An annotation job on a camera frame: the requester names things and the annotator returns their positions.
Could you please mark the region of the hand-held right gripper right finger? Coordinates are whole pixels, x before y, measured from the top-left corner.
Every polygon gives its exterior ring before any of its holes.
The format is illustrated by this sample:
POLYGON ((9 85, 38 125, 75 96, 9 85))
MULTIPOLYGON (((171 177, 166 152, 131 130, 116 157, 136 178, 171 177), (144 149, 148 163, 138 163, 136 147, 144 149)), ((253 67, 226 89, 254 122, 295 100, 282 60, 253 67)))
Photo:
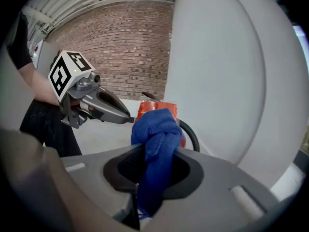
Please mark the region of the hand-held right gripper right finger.
POLYGON ((260 232, 275 217, 277 198, 234 164, 179 148, 189 174, 169 187, 145 232, 260 232))

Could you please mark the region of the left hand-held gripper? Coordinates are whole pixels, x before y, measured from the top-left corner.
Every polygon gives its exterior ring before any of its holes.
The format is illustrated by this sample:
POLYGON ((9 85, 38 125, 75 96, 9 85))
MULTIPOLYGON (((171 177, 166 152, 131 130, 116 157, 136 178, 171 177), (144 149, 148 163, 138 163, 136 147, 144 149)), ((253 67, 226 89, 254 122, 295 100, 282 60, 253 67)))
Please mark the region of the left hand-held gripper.
POLYGON ((99 87, 100 76, 80 52, 62 51, 55 60, 48 80, 65 117, 61 122, 75 129, 88 118, 102 122, 125 124, 133 119, 123 102, 111 91, 99 87), (98 95, 85 97, 97 88, 98 95), (72 100, 80 101, 73 107, 72 100))

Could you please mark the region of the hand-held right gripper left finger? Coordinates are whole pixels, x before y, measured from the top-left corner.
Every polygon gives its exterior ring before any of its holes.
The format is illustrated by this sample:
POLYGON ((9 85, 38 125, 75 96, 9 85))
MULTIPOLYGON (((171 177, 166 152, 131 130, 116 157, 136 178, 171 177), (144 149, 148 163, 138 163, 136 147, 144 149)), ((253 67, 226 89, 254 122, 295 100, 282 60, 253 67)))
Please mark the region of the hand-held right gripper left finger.
POLYGON ((67 172, 92 203, 114 220, 140 229, 137 183, 145 169, 141 144, 62 159, 67 172))

